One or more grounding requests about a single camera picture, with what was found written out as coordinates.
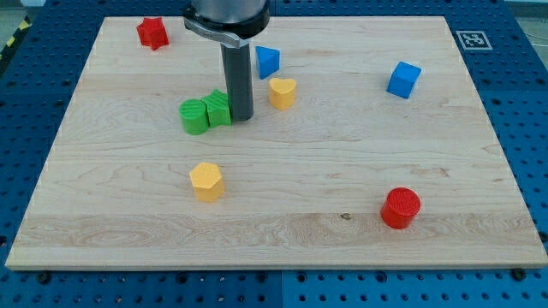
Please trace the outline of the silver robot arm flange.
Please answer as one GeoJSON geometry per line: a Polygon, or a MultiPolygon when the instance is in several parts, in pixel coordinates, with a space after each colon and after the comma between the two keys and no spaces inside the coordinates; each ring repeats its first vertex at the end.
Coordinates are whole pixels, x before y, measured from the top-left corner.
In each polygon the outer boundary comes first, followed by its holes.
{"type": "Polygon", "coordinates": [[[183,17],[187,30],[239,49],[266,28],[270,4],[267,0],[192,0],[183,17]]]}

